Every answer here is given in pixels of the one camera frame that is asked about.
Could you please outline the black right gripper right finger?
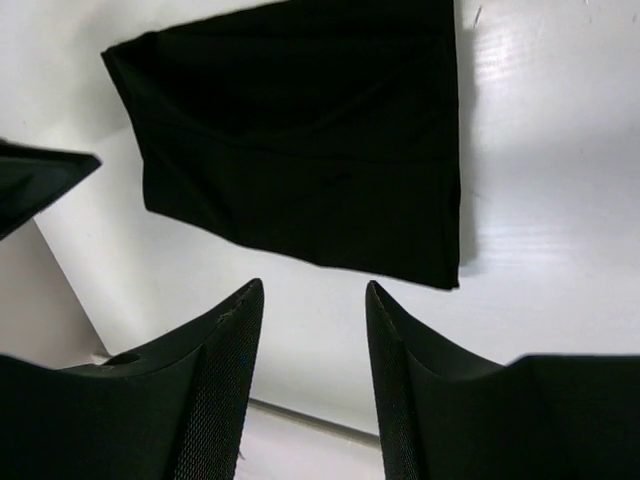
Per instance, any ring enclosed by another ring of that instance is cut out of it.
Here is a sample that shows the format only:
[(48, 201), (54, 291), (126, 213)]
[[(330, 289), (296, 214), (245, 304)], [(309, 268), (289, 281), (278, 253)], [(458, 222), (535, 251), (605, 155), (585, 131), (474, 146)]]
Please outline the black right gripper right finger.
[(366, 324), (389, 479), (635, 479), (637, 356), (500, 365), (421, 323), (378, 283)]

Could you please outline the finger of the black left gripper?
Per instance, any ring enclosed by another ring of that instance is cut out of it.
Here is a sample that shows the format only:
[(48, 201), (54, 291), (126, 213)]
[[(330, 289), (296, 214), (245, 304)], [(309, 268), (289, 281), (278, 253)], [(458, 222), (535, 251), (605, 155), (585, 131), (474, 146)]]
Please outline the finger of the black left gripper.
[(91, 153), (1, 141), (1, 239), (47, 209), (102, 165)]

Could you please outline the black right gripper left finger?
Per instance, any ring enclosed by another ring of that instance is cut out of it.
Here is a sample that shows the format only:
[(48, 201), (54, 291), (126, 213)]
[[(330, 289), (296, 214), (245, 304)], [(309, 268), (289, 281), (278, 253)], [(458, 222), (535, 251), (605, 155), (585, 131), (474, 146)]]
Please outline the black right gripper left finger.
[(103, 364), (1, 359), (5, 479), (231, 479), (264, 309), (254, 279)]

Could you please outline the black skirt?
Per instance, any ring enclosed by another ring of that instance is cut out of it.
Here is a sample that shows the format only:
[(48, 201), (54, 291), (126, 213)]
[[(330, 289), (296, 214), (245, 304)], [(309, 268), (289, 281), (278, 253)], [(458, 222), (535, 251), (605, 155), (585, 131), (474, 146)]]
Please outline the black skirt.
[(318, 266), (458, 287), (452, 2), (284, 1), (102, 58), (150, 212)]

